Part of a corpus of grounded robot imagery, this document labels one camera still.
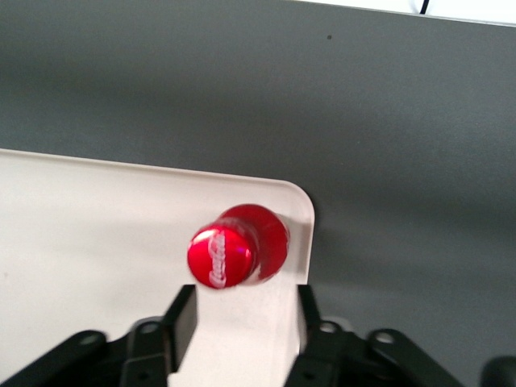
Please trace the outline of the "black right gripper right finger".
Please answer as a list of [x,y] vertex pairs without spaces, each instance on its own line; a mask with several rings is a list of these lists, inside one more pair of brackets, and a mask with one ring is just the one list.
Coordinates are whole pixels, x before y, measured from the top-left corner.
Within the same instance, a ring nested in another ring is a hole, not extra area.
[[414,341],[394,329],[360,338],[324,320],[310,285],[299,285],[299,354],[286,386],[460,386]]

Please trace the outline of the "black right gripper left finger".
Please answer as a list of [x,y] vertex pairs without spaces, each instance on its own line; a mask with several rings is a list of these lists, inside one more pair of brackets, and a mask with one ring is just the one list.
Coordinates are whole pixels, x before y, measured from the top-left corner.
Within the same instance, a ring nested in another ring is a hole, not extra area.
[[166,386],[181,367],[198,324],[194,285],[183,285],[163,316],[135,322],[121,338],[80,331],[2,386]]

